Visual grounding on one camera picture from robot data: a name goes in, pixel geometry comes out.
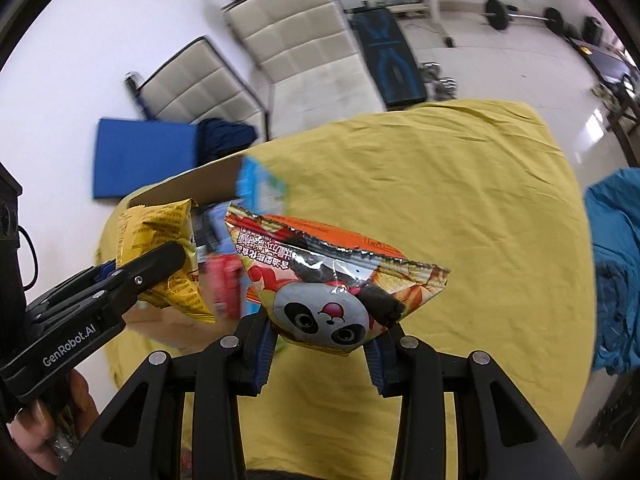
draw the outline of barbell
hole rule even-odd
[[[531,14],[509,12],[507,6],[500,0],[487,0],[484,3],[484,12],[481,15],[486,17],[489,25],[495,30],[504,30],[509,27],[511,20],[514,18],[527,18],[528,20],[543,20],[546,28],[552,33],[558,36],[564,35],[564,19],[560,11],[553,7],[547,7],[544,16],[533,16]]]

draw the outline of person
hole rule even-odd
[[[76,430],[82,438],[98,418],[98,409],[89,394],[89,384],[80,372],[71,370],[69,388],[77,407],[74,413]],[[27,457],[44,471],[58,475],[64,463],[47,445],[47,440],[54,436],[55,431],[53,418],[40,399],[21,409],[9,424],[9,434]]]

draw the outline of white cushioned chair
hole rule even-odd
[[[338,0],[241,0],[223,13],[271,84],[272,138],[385,110]]]
[[[197,123],[210,117],[254,126],[268,140],[268,115],[206,37],[185,46],[139,88],[151,113],[163,121]]]

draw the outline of screw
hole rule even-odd
[[[240,344],[240,340],[234,335],[225,335],[220,340],[220,346],[222,348],[235,348]]]
[[[489,354],[482,351],[474,352],[474,354],[472,355],[472,359],[479,365],[487,365],[489,364],[489,361],[491,361]]]
[[[150,356],[149,356],[149,362],[153,365],[161,365],[162,363],[164,363],[166,361],[166,354],[164,352],[158,351],[158,352],[153,352]]]
[[[412,335],[405,335],[400,338],[402,348],[418,348],[418,340]]]

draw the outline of black cable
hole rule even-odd
[[[30,288],[33,288],[33,285],[36,284],[38,280],[38,257],[36,256],[36,249],[33,247],[33,242],[31,241],[31,237],[25,231],[24,227],[18,225],[18,231],[20,231],[27,240],[29,244],[29,248],[31,249],[31,254],[33,255],[33,279],[29,282],[29,285],[25,285],[22,287],[22,290],[27,291]]]

